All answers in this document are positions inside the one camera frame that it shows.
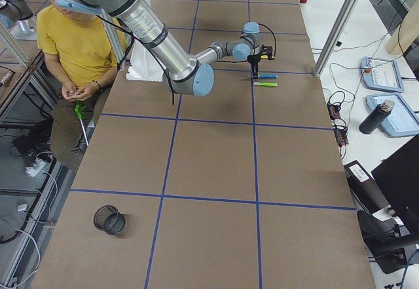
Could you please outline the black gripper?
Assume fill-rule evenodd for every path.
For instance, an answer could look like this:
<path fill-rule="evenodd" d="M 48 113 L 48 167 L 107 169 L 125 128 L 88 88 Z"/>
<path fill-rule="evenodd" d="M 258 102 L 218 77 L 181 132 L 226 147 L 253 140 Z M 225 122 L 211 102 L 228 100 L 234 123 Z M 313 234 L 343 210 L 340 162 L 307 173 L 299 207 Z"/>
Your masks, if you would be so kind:
<path fill-rule="evenodd" d="M 251 54 L 247 57 L 247 61 L 252 64 L 251 72 L 253 79 L 258 79 L 259 76 L 259 65 L 258 63 L 262 59 L 273 60 L 273 48 L 272 46 L 260 45 L 256 49 L 251 51 Z"/>

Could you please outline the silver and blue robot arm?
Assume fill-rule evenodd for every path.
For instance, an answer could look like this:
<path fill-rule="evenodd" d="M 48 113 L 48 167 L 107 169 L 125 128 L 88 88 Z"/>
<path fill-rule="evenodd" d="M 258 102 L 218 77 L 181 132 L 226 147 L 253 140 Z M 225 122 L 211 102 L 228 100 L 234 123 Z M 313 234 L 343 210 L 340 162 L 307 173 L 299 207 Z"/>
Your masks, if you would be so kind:
<path fill-rule="evenodd" d="M 15 39 L 37 39 L 37 19 L 25 0 L 1 0 L 1 24 Z"/>

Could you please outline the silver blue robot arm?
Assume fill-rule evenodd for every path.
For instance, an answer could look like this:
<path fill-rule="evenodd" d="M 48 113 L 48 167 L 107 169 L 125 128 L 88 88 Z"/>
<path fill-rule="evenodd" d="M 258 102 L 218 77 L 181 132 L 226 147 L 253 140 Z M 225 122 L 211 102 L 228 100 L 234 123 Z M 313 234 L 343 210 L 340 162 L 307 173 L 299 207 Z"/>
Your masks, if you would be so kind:
<path fill-rule="evenodd" d="M 162 81 L 174 94 L 206 96 L 214 84 L 212 63 L 225 56 L 249 62 L 258 76 L 262 56 L 273 60 L 275 51 L 260 42 L 259 24 L 248 22 L 237 41 L 217 41 L 196 55 L 188 54 L 175 40 L 145 0 L 55 0 L 57 5 L 73 12 L 100 14 L 105 11 L 118 18 L 156 59 L 162 63 Z"/>

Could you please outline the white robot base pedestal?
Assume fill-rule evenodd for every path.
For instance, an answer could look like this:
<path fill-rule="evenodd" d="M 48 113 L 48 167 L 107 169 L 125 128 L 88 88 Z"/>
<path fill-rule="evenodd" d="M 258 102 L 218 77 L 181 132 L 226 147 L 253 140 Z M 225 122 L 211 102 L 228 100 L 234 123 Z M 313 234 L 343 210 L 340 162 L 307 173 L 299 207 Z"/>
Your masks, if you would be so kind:
<path fill-rule="evenodd" d="M 129 81 L 162 82 L 163 70 L 154 56 L 138 41 L 130 55 L 126 79 Z"/>

